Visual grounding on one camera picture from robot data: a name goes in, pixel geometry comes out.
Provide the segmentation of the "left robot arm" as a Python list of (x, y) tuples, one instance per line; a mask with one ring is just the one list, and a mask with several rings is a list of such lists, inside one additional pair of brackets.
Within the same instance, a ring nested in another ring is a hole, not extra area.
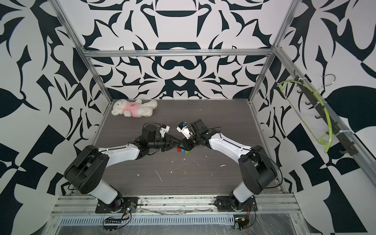
[(152, 149), (164, 152), (179, 146), (180, 139), (161, 133), (164, 127), (148, 124), (140, 136), (123, 146), (86, 146), (65, 170), (64, 178), (81, 194), (89, 194), (115, 211), (119, 210), (123, 206), (122, 195), (102, 179), (105, 170), (118, 163), (151, 156)]

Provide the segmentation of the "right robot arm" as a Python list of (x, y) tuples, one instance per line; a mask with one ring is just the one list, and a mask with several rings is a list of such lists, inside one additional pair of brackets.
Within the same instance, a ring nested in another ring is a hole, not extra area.
[(230, 200), (235, 205), (259, 195), (278, 177), (275, 162), (261, 146), (251, 147), (231, 140), (221, 133), (219, 127), (208, 128), (201, 119), (191, 125), (182, 122), (177, 130), (185, 136), (184, 150), (205, 146), (238, 163), (242, 182), (230, 193)]

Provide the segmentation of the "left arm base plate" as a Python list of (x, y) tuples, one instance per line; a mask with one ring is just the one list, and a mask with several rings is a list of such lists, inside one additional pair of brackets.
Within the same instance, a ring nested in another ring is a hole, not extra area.
[(111, 204), (98, 200), (95, 213), (131, 212), (137, 208), (138, 200), (138, 197), (117, 197)]

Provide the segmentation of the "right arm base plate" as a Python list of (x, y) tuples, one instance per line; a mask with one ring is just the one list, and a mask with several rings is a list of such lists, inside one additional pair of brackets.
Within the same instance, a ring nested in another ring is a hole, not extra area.
[(217, 196), (214, 205), (220, 212), (247, 212), (258, 211), (254, 196), (245, 202), (238, 202), (234, 196)]

